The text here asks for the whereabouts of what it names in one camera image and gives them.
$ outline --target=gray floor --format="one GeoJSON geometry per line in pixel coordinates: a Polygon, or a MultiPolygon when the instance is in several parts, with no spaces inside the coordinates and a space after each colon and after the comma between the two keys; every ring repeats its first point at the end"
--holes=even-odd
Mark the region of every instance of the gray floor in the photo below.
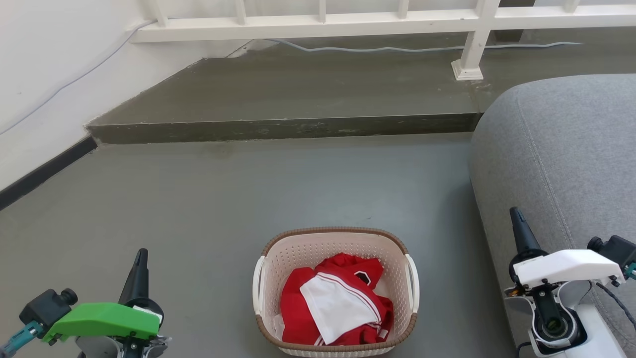
{"type": "Polygon", "coordinates": [[[116,301],[146,247],[174,337],[164,357],[285,357],[251,306],[265,243],[293,228],[367,226],[405,242],[422,284],[417,326],[388,356],[510,358],[468,151],[469,134],[101,147],[0,211],[0,334],[47,288],[116,301]]]}

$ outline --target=white wall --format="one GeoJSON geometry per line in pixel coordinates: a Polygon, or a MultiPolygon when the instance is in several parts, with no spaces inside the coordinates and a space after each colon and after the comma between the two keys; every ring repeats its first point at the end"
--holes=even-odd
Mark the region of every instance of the white wall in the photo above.
{"type": "MultiPolygon", "coordinates": [[[[111,51],[124,29],[148,19],[138,1],[1,0],[0,132],[111,51]]],[[[202,57],[224,57],[244,43],[125,45],[0,136],[0,190],[81,140],[91,119],[202,57]]]]}

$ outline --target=cable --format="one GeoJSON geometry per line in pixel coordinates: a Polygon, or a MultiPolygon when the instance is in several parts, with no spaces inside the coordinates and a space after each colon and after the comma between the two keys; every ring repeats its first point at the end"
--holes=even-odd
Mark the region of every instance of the cable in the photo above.
{"type": "MultiPolygon", "coordinates": [[[[26,115],[20,117],[20,119],[14,121],[14,123],[10,124],[7,128],[5,128],[2,131],[0,131],[0,136],[3,135],[4,133],[10,131],[16,125],[22,123],[22,121],[24,121],[25,119],[29,118],[29,116],[31,116],[33,113],[35,113],[38,109],[42,108],[42,106],[44,106],[46,103],[51,101],[53,99],[53,97],[55,97],[58,93],[60,93],[61,90],[65,89],[66,87],[68,87],[68,86],[74,84],[75,82],[81,80],[82,78],[84,78],[89,73],[95,71],[104,62],[108,61],[108,59],[110,59],[114,54],[119,52],[119,50],[121,50],[121,48],[124,45],[126,45],[128,40],[130,40],[130,38],[135,34],[135,32],[137,32],[137,30],[141,29],[142,27],[146,27],[146,26],[148,26],[150,24],[154,24],[156,21],[157,20],[149,20],[149,21],[146,21],[146,22],[144,22],[142,24],[137,25],[137,27],[132,29],[132,31],[126,37],[126,39],[124,41],[122,41],[119,46],[117,46],[115,51],[111,52],[108,56],[103,58],[101,61],[99,61],[99,63],[97,63],[92,68],[90,68],[88,71],[84,72],[79,77],[75,78],[74,80],[70,81],[69,83],[67,83],[67,84],[61,86],[60,88],[58,88],[55,92],[53,92],[52,95],[48,96],[42,103],[40,103],[35,108],[33,108],[33,110],[31,110],[29,113],[27,113],[26,115]]],[[[317,51],[343,51],[343,52],[398,51],[398,52],[418,52],[419,53],[419,52],[436,52],[436,51],[462,50],[464,48],[463,46],[453,46],[453,47],[443,47],[443,48],[421,48],[421,49],[398,48],[398,47],[380,47],[380,48],[319,47],[319,48],[305,48],[305,47],[302,47],[300,45],[296,45],[295,43],[291,43],[291,42],[285,41],[283,39],[266,39],[266,40],[282,43],[284,45],[291,46],[293,48],[297,48],[298,50],[302,50],[302,51],[305,51],[305,52],[317,52],[317,51]]],[[[526,45],[526,44],[492,45],[492,46],[486,46],[485,48],[546,48],[546,47],[559,46],[559,45],[582,45],[582,44],[578,43],[578,42],[555,42],[555,43],[549,43],[547,45],[526,45]]]]}
{"type": "Polygon", "coordinates": [[[625,311],[625,315],[627,316],[627,319],[630,320],[630,322],[633,324],[634,329],[636,329],[636,320],[634,320],[634,317],[632,316],[630,311],[627,309],[627,307],[625,307],[625,305],[621,302],[621,300],[618,299],[618,297],[616,297],[616,295],[613,294],[612,291],[610,291],[607,287],[601,285],[598,282],[597,282],[597,286],[599,286],[603,291],[605,291],[606,294],[609,295],[609,297],[613,298],[616,301],[618,306],[622,308],[623,311],[625,311]]]}
{"type": "Polygon", "coordinates": [[[2,130],[0,132],[0,136],[3,135],[4,133],[10,131],[13,127],[15,127],[16,125],[20,124],[23,120],[27,119],[30,115],[32,115],[33,113],[35,113],[38,109],[42,108],[42,106],[44,106],[46,103],[48,103],[51,99],[53,99],[53,97],[55,97],[55,95],[57,95],[58,93],[60,93],[61,90],[65,89],[66,87],[74,84],[75,82],[81,80],[82,78],[84,78],[87,74],[95,71],[95,69],[97,69],[99,66],[101,66],[104,62],[108,61],[108,59],[110,59],[114,54],[116,54],[119,50],[121,50],[121,48],[126,45],[126,43],[128,42],[128,40],[130,40],[130,38],[132,37],[132,35],[135,34],[135,32],[137,32],[137,30],[139,30],[142,27],[146,27],[150,24],[154,24],[155,22],[157,22],[157,20],[150,20],[150,21],[146,21],[143,24],[138,25],[137,27],[135,27],[130,34],[128,35],[128,37],[126,37],[126,39],[124,41],[121,42],[121,44],[119,46],[117,46],[117,48],[115,49],[115,51],[111,52],[108,56],[106,56],[104,59],[102,59],[98,64],[96,64],[95,66],[93,66],[91,69],[89,69],[88,71],[84,72],[81,76],[75,78],[73,81],[70,81],[69,83],[61,86],[60,88],[58,88],[55,92],[53,92],[52,95],[48,96],[48,98],[43,101],[42,103],[40,103],[38,106],[36,106],[33,110],[31,110],[27,115],[21,117],[20,119],[16,120],[12,125],[9,125],[9,127],[7,127],[6,129],[2,130]]]}
{"type": "MultiPolygon", "coordinates": [[[[291,46],[293,48],[297,48],[298,50],[305,52],[318,52],[318,51],[342,51],[342,52],[381,52],[381,51],[399,51],[399,52],[411,52],[411,53],[421,53],[421,52],[437,52],[437,51],[451,51],[451,50],[463,50],[463,46],[452,46],[452,47],[441,47],[441,48],[398,48],[398,47],[380,47],[380,48],[343,48],[343,47],[317,47],[317,48],[306,48],[295,43],[291,43],[289,41],[283,39],[266,39],[268,41],[282,43],[287,46],[291,46]]],[[[486,49],[495,49],[495,48],[548,48],[553,46],[560,45],[582,45],[579,42],[554,42],[548,43],[547,45],[534,45],[534,44],[510,44],[510,45],[490,45],[486,46],[486,49]]]]}
{"type": "Polygon", "coordinates": [[[517,353],[515,354],[515,358],[519,358],[519,354],[521,354],[521,348],[532,345],[530,342],[523,342],[522,344],[517,346],[517,353]]]}

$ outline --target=white stripe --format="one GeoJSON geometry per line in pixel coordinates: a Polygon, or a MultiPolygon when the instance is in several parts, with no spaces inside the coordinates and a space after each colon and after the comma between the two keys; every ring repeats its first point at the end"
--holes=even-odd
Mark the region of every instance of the white stripe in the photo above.
{"type": "Polygon", "coordinates": [[[374,324],[370,324],[370,323],[367,323],[366,325],[367,325],[367,326],[369,326],[369,327],[371,327],[371,328],[374,328],[374,329],[375,329],[376,334],[380,334],[380,326],[378,326],[378,325],[374,325],[374,324]]]}
{"type": "Polygon", "coordinates": [[[335,275],[331,275],[329,273],[324,273],[324,272],[318,272],[316,274],[316,277],[324,277],[324,278],[329,278],[331,280],[337,281],[338,283],[340,283],[341,285],[343,285],[346,289],[351,290],[352,292],[355,292],[356,294],[359,294],[360,296],[366,298],[366,299],[361,299],[362,302],[365,303],[366,306],[368,306],[369,308],[371,308],[371,310],[373,311],[373,313],[375,313],[375,315],[378,317],[378,321],[377,323],[380,323],[382,321],[382,317],[380,317],[380,312],[378,312],[378,308],[375,306],[375,304],[373,304],[373,301],[366,295],[363,294],[360,290],[357,290],[349,285],[347,285],[342,279],[340,279],[340,277],[335,276],[335,275]]]}

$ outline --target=teal connector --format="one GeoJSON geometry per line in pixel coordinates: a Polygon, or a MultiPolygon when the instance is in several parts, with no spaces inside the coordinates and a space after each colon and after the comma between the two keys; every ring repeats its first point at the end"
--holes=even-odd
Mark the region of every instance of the teal connector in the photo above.
{"type": "Polygon", "coordinates": [[[27,324],[20,332],[14,334],[9,339],[9,342],[0,347],[0,358],[13,357],[18,352],[18,349],[24,347],[43,331],[44,328],[36,321],[27,324]]]}
{"type": "Polygon", "coordinates": [[[632,263],[631,265],[629,265],[629,267],[625,270],[625,276],[636,280],[636,275],[634,275],[634,270],[636,270],[636,263],[632,263]]]}

